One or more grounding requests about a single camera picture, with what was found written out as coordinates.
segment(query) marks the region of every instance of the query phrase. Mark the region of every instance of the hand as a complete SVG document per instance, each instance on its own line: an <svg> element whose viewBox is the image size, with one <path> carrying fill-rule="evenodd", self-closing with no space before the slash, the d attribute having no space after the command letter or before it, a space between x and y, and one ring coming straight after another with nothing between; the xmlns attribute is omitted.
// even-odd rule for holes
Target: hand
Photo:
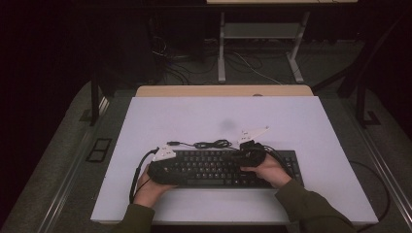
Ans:
<svg viewBox="0 0 412 233"><path fill-rule="evenodd" d="M136 192L133 203L151 208L164 192L175 187L175 185L155 183L150 180L148 170L149 165L146 166L145 171L137 181L137 187L140 187L140 189Z"/></svg>
<svg viewBox="0 0 412 233"><path fill-rule="evenodd" d="M257 167L241 167L240 170L255 172L259 178L265 179L276 188L281 188L292 179L279 162L269 154L266 155L264 161Z"/></svg>

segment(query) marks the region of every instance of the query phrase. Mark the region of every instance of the white metal stand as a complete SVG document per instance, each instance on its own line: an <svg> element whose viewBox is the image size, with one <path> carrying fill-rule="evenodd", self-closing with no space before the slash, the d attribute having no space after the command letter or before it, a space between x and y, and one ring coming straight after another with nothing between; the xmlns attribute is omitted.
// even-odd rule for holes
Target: white metal stand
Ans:
<svg viewBox="0 0 412 233"><path fill-rule="evenodd" d="M221 13L221 33L219 39L218 77L219 83L225 83L224 39L294 39L292 51L286 56L297 83L304 83L302 74L295 61L297 51L309 19L309 12L303 15L301 22L292 23L225 23Z"/></svg>

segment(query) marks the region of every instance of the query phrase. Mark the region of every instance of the forearm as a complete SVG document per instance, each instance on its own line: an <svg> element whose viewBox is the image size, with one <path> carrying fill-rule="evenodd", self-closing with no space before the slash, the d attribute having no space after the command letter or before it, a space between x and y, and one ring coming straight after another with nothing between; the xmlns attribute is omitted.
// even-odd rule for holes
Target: forearm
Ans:
<svg viewBox="0 0 412 233"><path fill-rule="evenodd" d="M149 233L154 216L153 209L130 204L123 220L113 228L112 233Z"/></svg>
<svg viewBox="0 0 412 233"><path fill-rule="evenodd" d="M306 232L356 232L352 223L333 209L324 197L307 191L295 180L284 185L276 197L290 221L299 221Z"/></svg>

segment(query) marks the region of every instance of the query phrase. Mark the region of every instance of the space bar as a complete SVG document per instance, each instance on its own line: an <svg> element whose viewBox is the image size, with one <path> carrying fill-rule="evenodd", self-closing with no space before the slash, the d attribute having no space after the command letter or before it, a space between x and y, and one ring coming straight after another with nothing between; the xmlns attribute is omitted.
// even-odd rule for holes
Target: space bar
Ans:
<svg viewBox="0 0 412 233"><path fill-rule="evenodd" d="M224 180L188 180L188 185L223 185Z"/></svg>

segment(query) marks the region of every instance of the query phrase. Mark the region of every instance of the person's left hand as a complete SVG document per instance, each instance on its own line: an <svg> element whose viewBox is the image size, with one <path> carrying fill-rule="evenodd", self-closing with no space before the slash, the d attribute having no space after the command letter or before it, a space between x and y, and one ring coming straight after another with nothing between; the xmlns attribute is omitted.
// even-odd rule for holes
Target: person's left hand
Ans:
<svg viewBox="0 0 412 233"><path fill-rule="evenodd" d="M142 176L137 181L137 187L140 189L134 196L133 204L149 207L155 205L160 196L175 185L158 184L150 180L148 175L149 165L146 166Z"/></svg>

